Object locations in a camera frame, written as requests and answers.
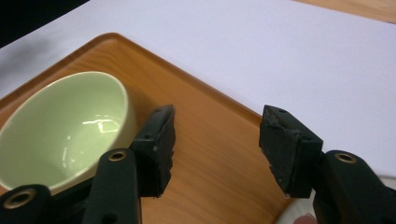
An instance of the bowl rim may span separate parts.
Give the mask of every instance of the bowl rim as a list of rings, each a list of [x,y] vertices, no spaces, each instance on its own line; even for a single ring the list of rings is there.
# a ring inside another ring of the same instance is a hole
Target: bowl rim
[[[127,120],[128,114],[129,114],[129,110],[130,110],[130,103],[129,103],[129,95],[128,95],[128,91],[126,90],[125,86],[122,84],[122,82],[120,80],[118,80],[116,77],[105,73],[105,72],[100,72],[100,71],[85,71],[85,72],[78,72],[78,73],[74,73],[74,74],[70,74],[66,77],[61,77],[53,82],[51,82],[50,84],[46,85],[45,87],[43,87],[42,89],[38,90],[37,92],[35,92],[33,95],[31,95],[30,97],[28,97],[12,114],[11,116],[9,116],[9,118],[6,120],[6,122],[4,123],[3,127],[0,129],[0,138],[3,135],[3,132],[6,130],[7,126],[9,125],[9,123],[14,119],[14,117],[16,117],[24,108],[26,105],[28,105],[30,102],[32,102],[34,99],[36,99],[37,97],[40,97],[40,95],[44,94],[46,91],[48,91],[50,88],[53,88],[56,85],[60,85],[59,83],[63,82],[66,79],[70,79],[70,78],[76,78],[76,77],[82,77],[82,76],[86,76],[88,74],[93,74],[95,76],[102,76],[102,77],[108,77],[110,78],[112,81],[114,81],[118,87],[120,88],[121,91],[121,95],[123,96],[123,104],[124,104],[124,113],[123,113],[123,117],[121,118],[121,125],[120,125],[120,130],[124,129],[124,126],[126,125],[125,121]],[[113,146],[115,144],[115,142],[117,141],[117,139],[120,137],[120,133],[118,132],[117,135],[114,137],[114,139],[109,142],[110,146]],[[93,169],[94,167],[97,166],[99,161],[95,161],[94,163],[92,163],[90,166],[85,167],[84,169],[82,169],[81,171],[77,172],[76,174],[69,176],[68,178],[66,178],[65,180],[54,184],[52,186],[47,186],[49,188],[49,190],[51,192],[53,191],[59,191],[59,190],[65,190],[64,187],[68,186],[69,184],[71,184],[72,182],[74,182],[76,179],[78,179],[80,176],[88,173],[91,169]],[[4,179],[2,178],[2,176],[0,176],[0,186],[2,186],[3,188],[7,189],[7,190],[11,190],[13,189],[13,187],[7,185],[4,182]]]

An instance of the light green bowl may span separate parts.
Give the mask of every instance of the light green bowl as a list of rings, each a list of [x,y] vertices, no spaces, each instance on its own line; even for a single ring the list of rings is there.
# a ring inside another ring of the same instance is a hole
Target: light green bowl
[[[133,107],[116,78],[64,77],[29,98],[0,131],[0,184],[42,184],[56,194],[92,177],[100,156],[128,147],[134,134]]]

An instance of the ceramic bowl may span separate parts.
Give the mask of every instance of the ceramic bowl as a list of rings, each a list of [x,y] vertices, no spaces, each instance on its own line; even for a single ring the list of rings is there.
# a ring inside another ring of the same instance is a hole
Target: ceramic bowl
[[[42,184],[52,194],[94,175],[100,156],[128,147],[133,107],[115,77],[84,72],[30,97],[0,131],[0,184]]]

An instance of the white table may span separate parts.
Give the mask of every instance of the white table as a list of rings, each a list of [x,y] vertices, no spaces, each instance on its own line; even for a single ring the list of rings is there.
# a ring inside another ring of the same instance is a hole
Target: white table
[[[292,1],[91,0],[0,49],[0,98],[108,32],[396,176],[396,25]]]

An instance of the wooden tray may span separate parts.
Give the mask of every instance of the wooden tray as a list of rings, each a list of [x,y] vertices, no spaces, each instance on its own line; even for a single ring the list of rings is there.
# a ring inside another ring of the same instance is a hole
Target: wooden tray
[[[260,115],[117,34],[96,37],[2,99],[0,126],[52,81],[92,70],[125,85],[138,126],[158,106],[176,108],[172,178],[161,198],[142,199],[144,223],[274,223],[290,203],[258,146]]]

